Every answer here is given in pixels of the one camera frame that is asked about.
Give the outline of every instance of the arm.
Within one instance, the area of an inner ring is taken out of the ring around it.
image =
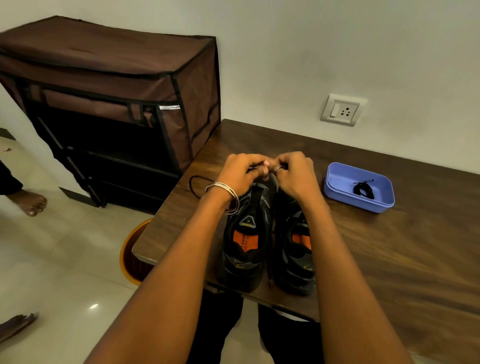
[[[266,162],[307,219],[317,280],[326,363],[412,364],[350,251],[318,187],[313,162],[301,152]]]
[[[217,181],[237,195],[267,174],[260,155],[231,155]],[[216,226],[231,195],[220,187],[206,193],[165,257],[150,272],[100,342],[88,364],[184,363],[198,321],[205,268]]]

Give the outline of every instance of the orange insole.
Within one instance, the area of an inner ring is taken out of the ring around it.
[[[305,245],[307,248],[312,250],[312,244],[310,244],[310,236],[293,234],[292,235],[292,240],[293,240],[294,243]]]
[[[258,235],[245,235],[235,230],[233,232],[233,241],[240,245],[244,252],[258,249]]]

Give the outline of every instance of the floor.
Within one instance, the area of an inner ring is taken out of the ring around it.
[[[0,196],[0,322],[40,312],[0,344],[0,362],[82,363],[136,288],[120,270],[119,253],[128,233],[151,215],[71,200],[17,142],[0,137],[1,147],[11,148],[0,152],[3,163],[48,207],[31,218]],[[221,363],[273,363],[260,344],[255,303],[244,301]]]

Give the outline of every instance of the bare foot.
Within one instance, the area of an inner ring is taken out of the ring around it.
[[[20,331],[22,331],[25,327],[32,324],[36,318],[38,317],[38,313],[36,314],[29,314],[26,315],[17,315],[12,317],[10,320],[0,324],[0,342],[5,341],[6,339],[15,336]]]
[[[20,190],[7,197],[15,202],[28,216],[35,216],[47,206],[47,199],[40,194]]]

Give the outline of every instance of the person's left arm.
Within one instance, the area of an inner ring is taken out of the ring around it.
[[[238,196],[253,180],[268,174],[249,166],[267,157],[230,155],[217,181]],[[85,363],[184,363],[187,361],[198,321],[205,269],[213,235],[231,195],[212,187],[206,193],[164,258],[127,302]]]

